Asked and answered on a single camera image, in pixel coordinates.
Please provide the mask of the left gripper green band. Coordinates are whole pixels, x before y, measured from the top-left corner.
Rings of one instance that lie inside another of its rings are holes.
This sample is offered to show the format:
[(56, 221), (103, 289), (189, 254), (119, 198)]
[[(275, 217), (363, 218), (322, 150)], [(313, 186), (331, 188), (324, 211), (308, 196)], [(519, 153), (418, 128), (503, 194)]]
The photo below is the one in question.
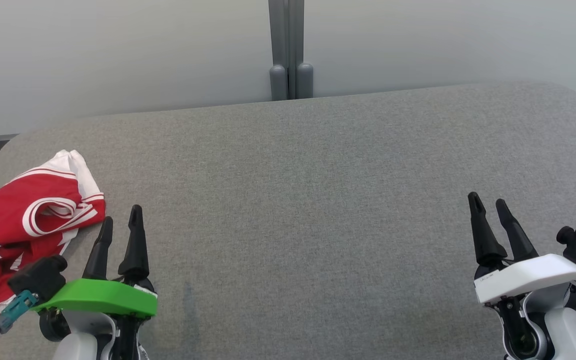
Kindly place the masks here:
[(114, 220), (106, 216), (90, 251), (82, 278), (67, 282), (51, 299), (34, 306), (32, 310), (38, 313), (59, 309), (135, 316), (139, 319), (155, 317), (158, 312), (158, 295), (148, 279), (150, 264), (141, 205), (132, 206), (128, 228), (125, 256), (118, 267), (121, 282), (106, 278), (108, 251), (114, 234)]

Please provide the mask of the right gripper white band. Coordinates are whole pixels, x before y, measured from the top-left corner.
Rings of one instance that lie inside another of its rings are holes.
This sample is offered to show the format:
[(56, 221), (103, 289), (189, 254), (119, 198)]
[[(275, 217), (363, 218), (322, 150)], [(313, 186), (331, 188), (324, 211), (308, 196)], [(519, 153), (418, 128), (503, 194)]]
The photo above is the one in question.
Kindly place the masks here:
[[(498, 267), (508, 254), (490, 228), (486, 208), (475, 191), (468, 194), (468, 205), (476, 262), (483, 267)], [(495, 305), (503, 297), (520, 296), (576, 280), (574, 262), (558, 254), (539, 256), (506, 201), (499, 198), (495, 206), (509, 240), (513, 262), (517, 263), (473, 281), (478, 303)]]

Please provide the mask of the red basketball jersey white trim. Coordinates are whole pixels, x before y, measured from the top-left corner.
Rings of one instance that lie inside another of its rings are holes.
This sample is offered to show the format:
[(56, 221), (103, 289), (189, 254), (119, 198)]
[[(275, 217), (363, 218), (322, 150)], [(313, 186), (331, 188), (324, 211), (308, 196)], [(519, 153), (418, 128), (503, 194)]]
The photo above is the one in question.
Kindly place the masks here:
[(78, 230), (103, 221), (105, 212), (105, 194), (75, 150), (59, 151), (0, 187), (0, 312), (14, 296), (9, 278), (62, 255)]

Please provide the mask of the grey partition post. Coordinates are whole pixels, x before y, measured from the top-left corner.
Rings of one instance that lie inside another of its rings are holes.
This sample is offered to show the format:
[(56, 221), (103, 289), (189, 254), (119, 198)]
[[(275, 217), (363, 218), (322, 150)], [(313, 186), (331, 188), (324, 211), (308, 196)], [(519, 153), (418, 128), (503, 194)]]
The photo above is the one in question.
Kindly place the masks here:
[(305, 0), (286, 0), (288, 10), (288, 97), (314, 96), (314, 68), (304, 62)]
[(288, 18), (285, 0), (267, 0), (269, 7), (270, 43), (273, 65), (269, 69), (273, 101), (288, 100)]

